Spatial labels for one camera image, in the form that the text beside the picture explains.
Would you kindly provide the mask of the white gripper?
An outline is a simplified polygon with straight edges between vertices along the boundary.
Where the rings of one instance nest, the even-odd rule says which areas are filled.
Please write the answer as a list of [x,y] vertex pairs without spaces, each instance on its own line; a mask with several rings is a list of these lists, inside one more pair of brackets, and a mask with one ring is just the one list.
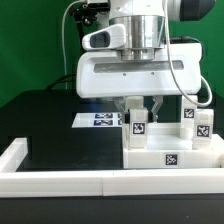
[[162,47],[149,61],[124,61],[121,48],[127,42],[121,24],[83,37],[86,52],[77,66],[76,91],[82,98],[115,97],[124,124],[130,123],[127,96],[154,96],[153,121],[163,104],[162,95],[195,94],[201,88],[199,43],[175,43]]

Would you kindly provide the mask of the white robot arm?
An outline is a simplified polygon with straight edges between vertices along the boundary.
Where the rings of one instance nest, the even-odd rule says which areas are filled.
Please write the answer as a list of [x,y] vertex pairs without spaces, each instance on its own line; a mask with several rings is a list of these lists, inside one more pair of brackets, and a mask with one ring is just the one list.
[[201,76],[203,47],[169,34],[171,21],[203,18],[215,0],[112,0],[104,26],[82,39],[86,52],[77,66],[82,98],[115,98],[125,121],[148,123],[165,95],[181,95],[197,107],[195,95],[207,84]]

